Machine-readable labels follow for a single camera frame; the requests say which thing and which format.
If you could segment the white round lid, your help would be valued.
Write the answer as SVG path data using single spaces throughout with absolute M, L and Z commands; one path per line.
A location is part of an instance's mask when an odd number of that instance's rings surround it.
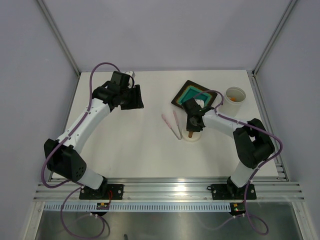
M 188 138 L 188 133 L 189 133 L 189 131 L 185 131 L 183 137 L 184 137 L 184 139 L 185 139 L 187 142 L 190 142 L 190 143 L 197 142 L 197 141 L 201 138 L 201 136 L 202 136 L 202 134 L 201 134 L 200 132 L 193 132 L 192 139 L 189 139 L 189 138 Z

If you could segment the white cylindrical container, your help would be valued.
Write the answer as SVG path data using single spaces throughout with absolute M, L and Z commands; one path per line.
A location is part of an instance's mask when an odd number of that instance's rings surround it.
M 246 97 L 243 89 L 235 86 L 228 88 L 224 93 L 224 101 L 220 111 L 228 116 L 235 117 Z

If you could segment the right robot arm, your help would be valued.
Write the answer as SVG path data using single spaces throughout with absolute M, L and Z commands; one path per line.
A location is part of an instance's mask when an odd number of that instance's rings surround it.
M 214 107 L 201 107 L 193 98 L 182 103 L 182 108 L 187 114 L 188 132 L 199 133 L 204 128 L 211 128 L 234 140 L 239 163 L 227 179 L 226 190 L 230 197 L 239 198 L 255 170 L 275 151 L 264 125 L 257 118 L 241 123 Z

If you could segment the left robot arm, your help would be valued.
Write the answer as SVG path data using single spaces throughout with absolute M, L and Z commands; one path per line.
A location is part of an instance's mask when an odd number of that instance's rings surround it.
M 114 71 L 111 79 L 90 91 L 88 106 L 77 120 L 56 140 L 44 144 L 45 168 L 69 182 L 90 188 L 97 199 L 108 194 L 107 180 L 87 166 L 81 152 L 100 122 L 115 108 L 142 109 L 141 87 L 135 84 L 132 71 Z

